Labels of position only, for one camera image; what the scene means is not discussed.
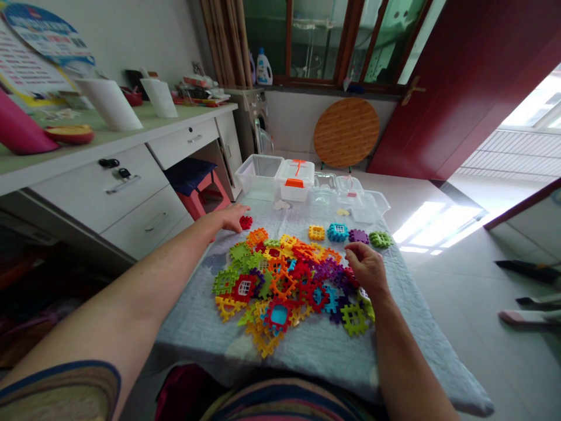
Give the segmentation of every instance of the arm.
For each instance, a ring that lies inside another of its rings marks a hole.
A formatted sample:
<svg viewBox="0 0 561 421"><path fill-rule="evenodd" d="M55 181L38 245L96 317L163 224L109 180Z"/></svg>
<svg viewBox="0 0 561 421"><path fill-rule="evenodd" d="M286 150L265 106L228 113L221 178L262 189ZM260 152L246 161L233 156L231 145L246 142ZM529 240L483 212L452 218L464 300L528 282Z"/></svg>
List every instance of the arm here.
<svg viewBox="0 0 561 421"><path fill-rule="evenodd" d="M363 243L345 248L376 313L380 388L390 418L459 419L392 298L382 256Z"/></svg>
<svg viewBox="0 0 561 421"><path fill-rule="evenodd" d="M0 382L0 389L59 364L106 361L121 375L118 419L160 326L206 247L222 228L241 233L239 220L247 210L238 205L205 215L135 264L57 325Z"/></svg>

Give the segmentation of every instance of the dark blue cushion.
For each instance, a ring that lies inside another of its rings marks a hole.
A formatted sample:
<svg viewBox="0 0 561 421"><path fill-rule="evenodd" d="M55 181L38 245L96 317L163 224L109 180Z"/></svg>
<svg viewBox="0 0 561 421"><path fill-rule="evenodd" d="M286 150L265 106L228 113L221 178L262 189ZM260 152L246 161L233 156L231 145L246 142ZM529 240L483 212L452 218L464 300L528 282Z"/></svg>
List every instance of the dark blue cushion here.
<svg viewBox="0 0 561 421"><path fill-rule="evenodd" d="M195 158L185 158L164 171L173 189L185 196L191 196L201 181L218 165Z"/></svg>

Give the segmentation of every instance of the washing machine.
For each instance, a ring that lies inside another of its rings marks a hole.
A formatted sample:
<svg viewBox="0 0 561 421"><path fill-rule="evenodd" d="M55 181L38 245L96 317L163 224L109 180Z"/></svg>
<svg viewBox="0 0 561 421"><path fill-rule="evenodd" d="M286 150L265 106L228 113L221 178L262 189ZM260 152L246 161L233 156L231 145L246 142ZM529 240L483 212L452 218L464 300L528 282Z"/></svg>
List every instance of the washing machine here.
<svg viewBox="0 0 561 421"><path fill-rule="evenodd" d="M263 88L224 89L224 92L231 95L230 102L238 104L234 121L243 160L251 154L274 155L275 146L268 134L269 112Z"/></svg>

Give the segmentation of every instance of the round wooden tabletop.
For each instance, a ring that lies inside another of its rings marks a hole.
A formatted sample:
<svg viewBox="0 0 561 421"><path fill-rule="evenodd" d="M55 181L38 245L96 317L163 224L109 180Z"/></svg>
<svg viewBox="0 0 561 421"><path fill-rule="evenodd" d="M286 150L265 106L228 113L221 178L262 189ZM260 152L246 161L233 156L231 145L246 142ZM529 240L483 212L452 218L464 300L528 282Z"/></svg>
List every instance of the round wooden tabletop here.
<svg viewBox="0 0 561 421"><path fill-rule="evenodd" d="M336 168L358 164L370 153L380 131L374 107L345 98L326 109L316 124L314 147L320 159Z"/></svg>

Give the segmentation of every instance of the person's left hand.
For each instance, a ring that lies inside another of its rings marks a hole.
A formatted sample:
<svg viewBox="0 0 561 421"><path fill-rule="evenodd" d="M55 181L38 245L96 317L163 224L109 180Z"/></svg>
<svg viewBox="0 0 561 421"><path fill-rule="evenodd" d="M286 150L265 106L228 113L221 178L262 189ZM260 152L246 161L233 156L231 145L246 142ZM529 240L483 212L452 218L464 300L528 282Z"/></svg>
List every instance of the person's left hand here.
<svg viewBox="0 0 561 421"><path fill-rule="evenodd" d="M212 212L212 214L220 218L222 229L227 229L240 234L243 231L240 225L240 218L244 213L246 213L246 211L250 210L251 208L249 206L237 203L217 212Z"/></svg>

